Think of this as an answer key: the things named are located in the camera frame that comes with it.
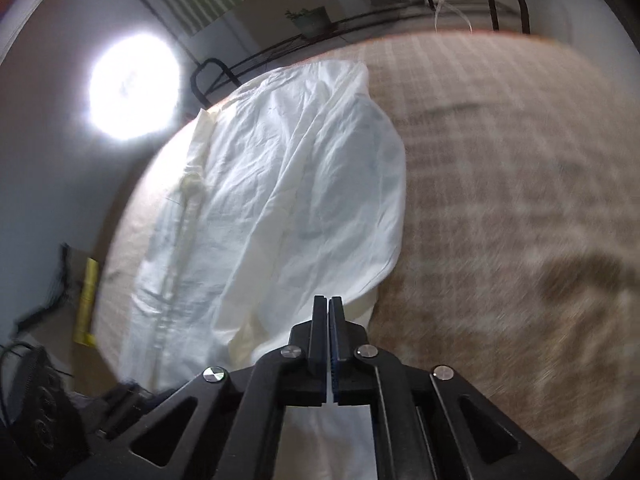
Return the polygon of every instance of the white cloth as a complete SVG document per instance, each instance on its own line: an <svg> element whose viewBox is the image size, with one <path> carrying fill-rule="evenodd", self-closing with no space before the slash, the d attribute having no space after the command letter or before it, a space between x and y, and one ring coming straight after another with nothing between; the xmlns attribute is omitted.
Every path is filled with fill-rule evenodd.
<svg viewBox="0 0 640 480"><path fill-rule="evenodd" d="M159 390L249 366L310 319L315 294L350 303L388 275L404 147L367 77L336 60L277 69L201 113L136 279L120 376Z"/></svg>

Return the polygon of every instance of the white string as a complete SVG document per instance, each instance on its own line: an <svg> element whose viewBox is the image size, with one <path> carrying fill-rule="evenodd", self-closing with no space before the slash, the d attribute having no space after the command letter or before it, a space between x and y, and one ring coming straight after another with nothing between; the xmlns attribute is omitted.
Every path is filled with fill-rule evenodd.
<svg viewBox="0 0 640 480"><path fill-rule="evenodd" d="M438 16L440 15L440 11L442 10L442 7L447 7L447 9L453 10L453 12L455 12L458 16L460 16L460 18L466 21L466 24L469 26L469 31L471 32L474 31L473 27L471 26L471 22L469 21L469 18L466 16L466 14L464 14L464 12L462 12L459 8L454 7L453 5L448 4L446 0L438 0L438 5L436 6L436 14L433 19L433 27L435 28L436 32L438 31Z"/></svg>

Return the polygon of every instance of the metal bed frame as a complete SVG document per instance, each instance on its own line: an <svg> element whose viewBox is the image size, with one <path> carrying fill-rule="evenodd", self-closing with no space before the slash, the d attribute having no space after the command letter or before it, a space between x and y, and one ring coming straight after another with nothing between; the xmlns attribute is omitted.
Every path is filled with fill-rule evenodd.
<svg viewBox="0 0 640 480"><path fill-rule="evenodd" d="M485 14L488 6L493 30L500 30L498 10L506 15L519 16L522 33L530 34L529 9L525 0L518 0L518 6L520 7L519 11L511 9L511 7L497 2L496 0L451 0L450 3L458 7L460 10L463 10L465 14L472 15ZM196 62L196 69L191 74L190 79L191 91L203 108L209 108L213 103L209 101L207 96L212 92L215 92L228 83L233 83L236 87L239 87L242 84L239 77L267 65L267 63L288 54L292 54L302 48L342 36L343 34L349 34L350 32L375 27L377 25L385 25L387 23L393 23L401 20L410 20L414 18L421 18L423 16L434 15L437 5L438 2L434 0L416 0L406 4L397 4L384 7L382 9L372 10L371 12L364 12L363 14L358 14L356 16L351 16L338 22L334 22L332 29L325 34L321 34L311 39L305 38L302 34L287 38L286 40L271 45L270 47L265 48L264 50L261 50L260 52L257 52L256 54L253 54L232 66L227 66L217 57L209 57L203 62ZM451 10L443 10L441 14L446 16L448 14L453 14L453 12ZM222 72L213 81L213 83L209 84L205 91L202 91L198 86L198 76L210 64L217 65Z"/></svg>

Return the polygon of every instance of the mattress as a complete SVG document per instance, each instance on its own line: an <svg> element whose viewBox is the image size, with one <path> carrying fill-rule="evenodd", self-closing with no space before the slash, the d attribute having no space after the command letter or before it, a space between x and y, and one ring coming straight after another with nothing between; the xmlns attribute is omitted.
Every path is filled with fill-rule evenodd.
<svg viewBox="0 0 640 480"><path fill-rule="evenodd" d="M582 479L640 426L640 112L571 50L506 34L409 34L320 58L361 60L406 149L402 250L372 343L449 364ZM113 369L129 295L190 140L142 177L97 297Z"/></svg>

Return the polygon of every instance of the metal screw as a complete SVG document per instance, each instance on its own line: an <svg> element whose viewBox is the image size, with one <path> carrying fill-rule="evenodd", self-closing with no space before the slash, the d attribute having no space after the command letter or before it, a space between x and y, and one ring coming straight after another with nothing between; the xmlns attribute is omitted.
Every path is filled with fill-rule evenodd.
<svg viewBox="0 0 640 480"><path fill-rule="evenodd" d="M300 354L302 354L302 348L300 348L299 346L287 345L283 346L280 349L280 355L282 355L282 357L286 357L287 359L295 359L296 357L299 357Z"/></svg>
<svg viewBox="0 0 640 480"><path fill-rule="evenodd" d="M448 381L453 377L453 370L449 368L447 365L436 366L433 369L433 375L439 378L441 381Z"/></svg>
<svg viewBox="0 0 640 480"><path fill-rule="evenodd" d="M360 357L375 357L378 355L378 349L373 345L361 345L356 350L356 354Z"/></svg>
<svg viewBox="0 0 640 480"><path fill-rule="evenodd" d="M203 371L202 377L207 383L219 383L225 378L225 369L219 366L213 366Z"/></svg>

